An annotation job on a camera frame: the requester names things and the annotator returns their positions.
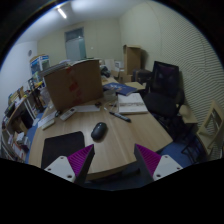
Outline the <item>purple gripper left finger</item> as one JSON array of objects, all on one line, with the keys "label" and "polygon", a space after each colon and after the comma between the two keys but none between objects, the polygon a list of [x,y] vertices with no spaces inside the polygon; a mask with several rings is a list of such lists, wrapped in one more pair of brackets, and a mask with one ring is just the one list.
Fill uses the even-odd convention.
[{"label": "purple gripper left finger", "polygon": [[94,155],[94,145],[91,144],[68,157],[59,156],[45,168],[45,171],[82,186]]}]

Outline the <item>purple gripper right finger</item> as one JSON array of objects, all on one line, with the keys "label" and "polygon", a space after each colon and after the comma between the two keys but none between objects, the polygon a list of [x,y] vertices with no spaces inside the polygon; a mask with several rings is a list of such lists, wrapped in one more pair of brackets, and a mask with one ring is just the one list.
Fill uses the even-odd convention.
[{"label": "purple gripper right finger", "polygon": [[141,172],[146,177],[151,177],[154,181],[182,169],[182,166],[169,155],[160,156],[156,152],[139,144],[134,146],[134,155]]}]

